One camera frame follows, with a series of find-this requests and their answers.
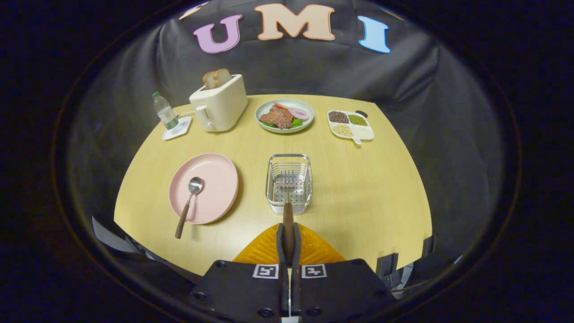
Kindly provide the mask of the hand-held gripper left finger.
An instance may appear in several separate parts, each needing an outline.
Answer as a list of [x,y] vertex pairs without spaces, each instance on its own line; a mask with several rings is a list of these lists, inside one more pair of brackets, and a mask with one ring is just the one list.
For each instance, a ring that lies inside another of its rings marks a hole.
[[281,250],[283,224],[271,227],[270,246],[278,258],[260,262],[213,262],[187,302],[217,322],[281,322],[289,317],[289,287]]

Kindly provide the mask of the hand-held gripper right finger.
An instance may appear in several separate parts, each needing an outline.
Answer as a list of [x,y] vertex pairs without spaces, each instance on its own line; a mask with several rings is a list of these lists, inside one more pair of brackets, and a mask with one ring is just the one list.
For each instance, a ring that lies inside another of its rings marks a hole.
[[300,322],[370,322],[397,300],[363,259],[303,263],[303,227],[296,239],[289,314]]

